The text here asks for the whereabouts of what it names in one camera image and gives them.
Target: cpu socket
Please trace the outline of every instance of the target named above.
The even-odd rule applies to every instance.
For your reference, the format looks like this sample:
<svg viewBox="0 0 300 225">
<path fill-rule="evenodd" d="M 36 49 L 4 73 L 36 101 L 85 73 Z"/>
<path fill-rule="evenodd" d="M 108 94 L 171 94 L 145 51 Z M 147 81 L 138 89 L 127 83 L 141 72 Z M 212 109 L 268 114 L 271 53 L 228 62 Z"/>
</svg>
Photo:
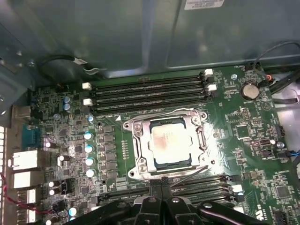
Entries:
<svg viewBox="0 0 300 225">
<path fill-rule="evenodd" d="M 132 132 L 135 167 L 128 176 L 138 180 L 189 175 L 208 165 L 202 122 L 205 112 L 178 109 L 136 116 L 123 124 Z"/>
</svg>

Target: label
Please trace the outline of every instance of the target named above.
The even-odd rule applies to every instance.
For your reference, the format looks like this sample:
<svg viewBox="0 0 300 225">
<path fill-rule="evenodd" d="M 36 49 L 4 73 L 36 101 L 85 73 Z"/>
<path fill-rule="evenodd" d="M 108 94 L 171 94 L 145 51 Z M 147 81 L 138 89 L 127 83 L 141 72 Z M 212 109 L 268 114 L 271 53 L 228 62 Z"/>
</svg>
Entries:
<svg viewBox="0 0 300 225">
<path fill-rule="evenodd" d="M 184 10 L 201 8 L 218 8 L 223 5 L 225 0 L 187 0 Z"/>
</svg>

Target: metal panel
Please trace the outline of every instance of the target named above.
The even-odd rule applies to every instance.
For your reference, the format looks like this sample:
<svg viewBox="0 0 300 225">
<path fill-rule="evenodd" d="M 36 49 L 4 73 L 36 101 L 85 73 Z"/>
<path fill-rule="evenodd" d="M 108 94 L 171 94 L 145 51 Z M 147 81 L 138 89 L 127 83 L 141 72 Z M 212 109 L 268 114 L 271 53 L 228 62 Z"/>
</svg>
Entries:
<svg viewBox="0 0 300 225">
<path fill-rule="evenodd" d="M 0 23 L 35 59 L 70 53 L 105 67 L 107 77 L 242 63 L 277 42 L 300 37 L 299 0 L 225 0 L 219 8 L 188 11 L 185 4 L 2 0 Z M 287 46 L 270 57 L 289 61 L 296 54 L 298 49 Z M 63 61 L 49 68 L 56 68 L 54 76 L 63 82 L 86 78 Z"/>
</svg>

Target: capacitor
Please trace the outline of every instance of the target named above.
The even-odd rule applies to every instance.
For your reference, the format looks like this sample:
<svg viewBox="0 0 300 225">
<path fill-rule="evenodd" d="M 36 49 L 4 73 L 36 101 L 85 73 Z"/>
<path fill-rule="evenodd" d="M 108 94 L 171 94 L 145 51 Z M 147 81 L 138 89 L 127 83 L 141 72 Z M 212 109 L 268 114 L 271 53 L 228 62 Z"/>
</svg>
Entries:
<svg viewBox="0 0 300 225">
<path fill-rule="evenodd" d="M 60 181 L 59 181 L 59 180 L 50 181 L 50 182 L 48 183 L 48 186 L 49 186 L 50 188 L 57 187 L 57 186 L 59 186 L 59 185 L 60 185 Z"/>
<path fill-rule="evenodd" d="M 87 177 L 93 177 L 93 176 L 95 176 L 95 174 L 96 174 L 96 170 L 94 170 L 94 169 L 89 169 L 86 172 Z"/>
<path fill-rule="evenodd" d="M 92 139 L 92 137 L 93 137 L 93 134 L 91 132 L 85 132 L 85 134 L 84 134 L 85 140 L 90 140 L 90 139 Z"/>
<path fill-rule="evenodd" d="M 53 119 L 60 120 L 60 114 L 58 114 L 58 113 L 54 114 Z"/>
<path fill-rule="evenodd" d="M 64 106 L 62 107 L 65 111 L 67 111 L 68 113 L 71 112 L 71 106 L 69 103 L 64 104 Z"/>
<path fill-rule="evenodd" d="M 95 159 L 94 158 L 90 158 L 90 157 L 85 160 L 85 164 L 88 165 L 88 166 L 93 165 L 94 162 L 95 162 Z"/>
<path fill-rule="evenodd" d="M 63 161 L 70 161 L 71 157 L 70 156 L 67 156 L 67 155 L 61 155 L 59 156 L 58 158 L 61 162 Z"/>
<path fill-rule="evenodd" d="M 78 209 L 77 206 L 74 206 L 74 207 L 70 208 L 69 211 L 68 211 L 69 216 L 71 216 L 71 217 L 76 216 L 78 212 L 79 212 L 79 209 Z"/>
<path fill-rule="evenodd" d="M 87 146 L 85 146 L 85 148 L 84 148 L 84 151 L 85 151 L 86 153 L 91 153 L 93 150 L 94 150 L 94 148 L 93 148 L 93 146 L 91 146 L 91 145 L 87 145 Z"/>
<path fill-rule="evenodd" d="M 51 149 L 57 148 L 57 145 L 53 142 L 46 142 L 45 146 L 46 148 L 51 148 Z"/>
<path fill-rule="evenodd" d="M 46 225 L 52 225 L 54 223 L 59 222 L 59 217 L 57 215 L 53 215 L 50 219 L 46 221 Z"/>
<path fill-rule="evenodd" d="M 62 101 L 64 103 L 71 103 L 71 98 L 69 96 L 65 96 Z"/>
<path fill-rule="evenodd" d="M 93 123 L 94 121 L 94 116 L 93 115 L 89 115 L 88 116 L 88 122 Z"/>
<path fill-rule="evenodd" d="M 53 188 L 49 191 L 49 195 L 56 195 L 60 192 L 60 189 L 59 188 Z"/>
</svg>

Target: blue capacitor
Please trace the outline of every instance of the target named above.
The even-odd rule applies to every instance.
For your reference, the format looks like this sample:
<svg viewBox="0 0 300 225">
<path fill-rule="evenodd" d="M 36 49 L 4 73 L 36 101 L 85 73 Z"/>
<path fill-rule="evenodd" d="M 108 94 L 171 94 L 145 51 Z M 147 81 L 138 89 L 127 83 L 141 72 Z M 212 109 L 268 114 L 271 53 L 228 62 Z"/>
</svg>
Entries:
<svg viewBox="0 0 300 225">
<path fill-rule="evenodd" d="M 88 116 L 88 122 L 92 123 L 94 121 L 94 116 L 89 115 Z"/>
</svg>

